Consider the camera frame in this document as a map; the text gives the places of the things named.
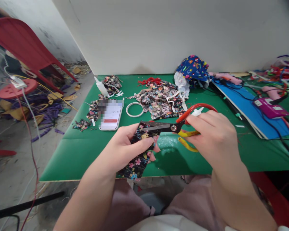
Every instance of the blue board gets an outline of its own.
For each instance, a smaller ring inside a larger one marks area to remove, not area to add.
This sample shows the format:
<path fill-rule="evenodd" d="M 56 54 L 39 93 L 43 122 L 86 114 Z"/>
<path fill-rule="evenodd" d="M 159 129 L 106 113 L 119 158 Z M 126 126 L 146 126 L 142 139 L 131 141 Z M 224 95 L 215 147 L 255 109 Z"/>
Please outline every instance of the blue board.
<path fill-rule="evenodd" d="M 219 80 L 214 80 L 215 85 L 221 89 L 225 96 L 231 100 L 240 111 L 253 122 L 253 124 L 270 140 L 279 138 L 278 133 L 262 118 L 261 111 L 253 104 L 253 101 L 244 99 L 240 94 L 248 99 L 254 99 L 255 96 L 247 91 L 244 87 L 241 89 L 232 89 L 219 83 Z M 240 86 L 227 82 L 227 85 L 233 88 Z M 266 120 L 271 123 L 282 136 L 289 135 L 289 129 L 282 119 Z"/>

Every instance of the chair leg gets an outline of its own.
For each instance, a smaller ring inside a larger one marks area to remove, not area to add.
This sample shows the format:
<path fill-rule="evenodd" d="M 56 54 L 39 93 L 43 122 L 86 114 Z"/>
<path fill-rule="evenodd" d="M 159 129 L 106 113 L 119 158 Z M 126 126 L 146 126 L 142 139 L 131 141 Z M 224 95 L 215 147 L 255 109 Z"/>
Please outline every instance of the chair leg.
<path fill-rule="evenodd" d="M 15 151 L 10 151 L 10 150 L 0 150 L 0 157 L 5 157 L 5 156 L 14 156 L 16 155 L 17 152 Z"/>
<path fill-rule="evenodd" d="M 68 74 L 73 80 L 75 80 L 75 82 L 78 82 L 77 79 L 75 79 L 75 77 L 60 63 L 57 62 L 55 63 L 58 67 L 60 67 L 66 74 Z"/>
<path fill-rule="evenodd" d="M 32 71 L 34 74 L 38 76 L 39 79 L 43 80 L 48 86 L 50 86 L 54 91 L 59 92 L 60 94 L 64 95 L 64 93 L 58 89 L 52 82 L 50 82 L 48 79 L 46 79 L 39 71 L 35 72 Z"/>
<path fill-rule="evenodd" d="M 55 76 L 59 77 L 60 79 L 64 80 L 64 77 L 54 68 L 51 64 L 47 67 L 48 71 L 54 74 Z"/>

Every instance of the pink glue gun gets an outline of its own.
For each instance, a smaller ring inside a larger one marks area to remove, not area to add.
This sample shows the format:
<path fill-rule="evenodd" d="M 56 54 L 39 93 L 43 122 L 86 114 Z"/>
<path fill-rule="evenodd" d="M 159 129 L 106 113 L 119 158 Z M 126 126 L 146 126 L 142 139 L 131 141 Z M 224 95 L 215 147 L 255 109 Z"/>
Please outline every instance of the pink glue gun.
<path fill-rule="evenodd" d="M 214 73 L 214 72 L 209 72 L 209 75 L 214 76 L 217 79 L 225 79 L 235 85 L 240 85 L 242 83 L 242 80 L 228 74 L 228 73 Z"/>
<path fill-rule="evenodd" d="M 280 95 L 278 94 L 279 92 L 283 92 L 281 89 L 276 88 L 276 87 L 269 87 L 269 86 L 264 86 L 262 88 L 263 92 L 266 92 L 268 94 L 268 96 L 272 99 L 272 100 L 277 100 L 280 98 Z"/>

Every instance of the concrete floor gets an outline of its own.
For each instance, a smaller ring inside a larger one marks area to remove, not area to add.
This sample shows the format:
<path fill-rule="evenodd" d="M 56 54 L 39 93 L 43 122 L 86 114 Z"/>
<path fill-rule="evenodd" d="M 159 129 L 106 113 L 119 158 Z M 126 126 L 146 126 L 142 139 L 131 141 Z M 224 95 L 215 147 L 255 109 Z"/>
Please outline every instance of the concrete floor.
<path fill-rule="evenodd" d="M 87 96 L 89 90 L 94 84 L 93 74 L 87 74 L 79 78 L 82 83 L 81 89 L 77 92 L 78 98 L 74 101 L 73 106 L 79 108 Z M 73 87 L 66 90 L 67 95 L 74 91 Z M 71 123 L 76 111 L 72 110 L 67 116 Z M 33 121 L 29 121 L 32 137 L 37 135 Z M 68 125 L 58 125 L 58 129 L 66 131 Z M 52 129 L 48 134 L 41 138 L 41 141 L 33 143 L 33 150 L 39 174 L 42 174 L 49 159 L 54 153 L 58 143 L 63 135 L 55 133 Z M 0 209 L 14 206 L 19 203 L 30 201 L 34 197 L 35 170 L 30 152 L 30 138 L 24 122 L 14 123 L 12 120 L 0 120 L 0 149 L 14 150 L 17 154 L 13 157 L 0 159 Z M 54 182 L 39 183 L 38 197 L 46 196 L 55 192 L 65 191 L 65 198 L 56 199 L 35 207 L 29 215 L 29 219 L 24 230 L 52 230 L 61 211 L 66 206 L 72 193 L 75 191 L 79 182 Z M 138 185 L 142 189 L 150 187 L 163 187 L 171 197 L 181 192 L 185 183 L 180 180 L 179 176 L 174 177 L 154 177 L 143 178 Z M 18 213 L 22 222 L 27 215 L 28 210 Z M 16 218 L 0 219 L 0 230 L 14 231 L 16 229 Z"/>

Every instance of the table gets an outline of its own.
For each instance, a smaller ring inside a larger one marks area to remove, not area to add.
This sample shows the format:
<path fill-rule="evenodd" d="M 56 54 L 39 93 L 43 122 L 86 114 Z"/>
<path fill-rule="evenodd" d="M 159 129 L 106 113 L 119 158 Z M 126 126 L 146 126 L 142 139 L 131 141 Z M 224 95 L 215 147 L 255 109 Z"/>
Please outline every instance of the table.
<path fill-rule="evenodd" d="M 174 83 L 173 74 L 162 75 L 119 75 L 125 97 L 124 110 L 122 112 L 120 126 L 127 126 L 139 123 L 140 120 L 151 120 L 150 113 L 144 113 L 138 118 L 129 117 L 125 109 L 128 104 L 135 102 L 136 99 L 126 99 L 126 97 L 139 93 L 143 87 L 137 87 L 138 80 L 148 79 L 149 77 L 159 77 L 163 80 Z M 85 102 L 98 99 L 99 90 L 96 84 L 88 93 Z M 240 156 L 248 170 L 251 172 L 259 171 L 279 171 L 289 170 L 289 153 L 281 144 L 280 140 L 260 139 L 249 126 L 242 122 L 231 112 L 220 96 L 205 91 L 203 89 L 191 89 L 187 107 L 195 103 L 207 103 L 214 106 L 219 112 L 223 113 L 229 120 L 236 125 L 244 125 L 245 128 L 237 128 L 239 139 Z M 289 97 L 283 102 L 282 106 L 289 111 Z M 89 106 L 85 103 L 79 108 L 74 120 L 86 119 Z M 140 106 L 133 105 L 129 109 L 132 115 L 139 114 Z M 163 122 L 173 123 L 176 118 L 163 119 Z M 68 181 L 80 180 L 88 166 L 96 159 L 99 153 L 112 138 L 115 131 L 90 130 L 90 127 L 83 132 L 72 129 L 72 124 L 67 129 L 56 151 L 46 166 L 40 181 Z M 185 130 L 192 131 L 192 127 L 183 126 Z M 200 153 L 188 151 L 178 141 L 178 135 L 161 133 L 158 139 L 161 152 L 155 154 L 156 161 L 148 164 L 143 177 L 168 176 L 168 175 L 190 175 L 190 174 L 211 174 L 212 168 Z"/>

